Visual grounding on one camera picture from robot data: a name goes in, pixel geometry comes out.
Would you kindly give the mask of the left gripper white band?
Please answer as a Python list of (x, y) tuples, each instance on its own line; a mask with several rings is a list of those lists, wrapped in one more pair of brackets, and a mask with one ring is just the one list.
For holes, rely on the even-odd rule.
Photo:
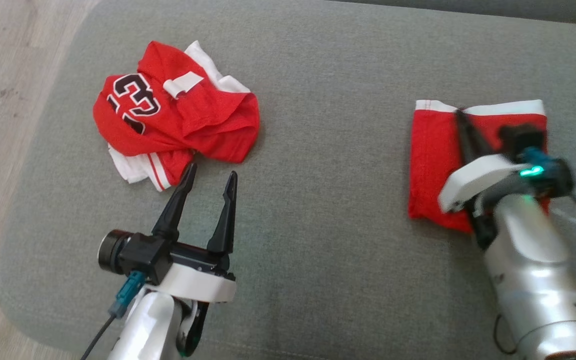
[[(167, 201), (151, 234), (164, 240), (179, 239), (179, 223), (188, 194), (194, 187), (197, 164), (191, 162)], [(238, 174), (231, 171), (222, 198), (224, 205), (206, 249), (176, 243), (170, 250), (173, 264), (159, 285), (146, 284), (148, 291), (162, 292), (178, 299), (204, 303), (226, 303), (234, 299), (237, 284), (228, 271), (234, 248)]]

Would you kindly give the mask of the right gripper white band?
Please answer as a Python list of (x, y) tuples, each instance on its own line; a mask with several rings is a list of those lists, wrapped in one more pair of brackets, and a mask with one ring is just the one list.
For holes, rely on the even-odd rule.
[(439, 209), (444, 214), (462, 210), (471, 198), (512, 173), (531, 168), (530, 164), (511, 162), (502, 154), (493, 154), (492, 146), (463, 109), (457, 109), (454, 118), (464, 166), (448, 176), (439, 192)]

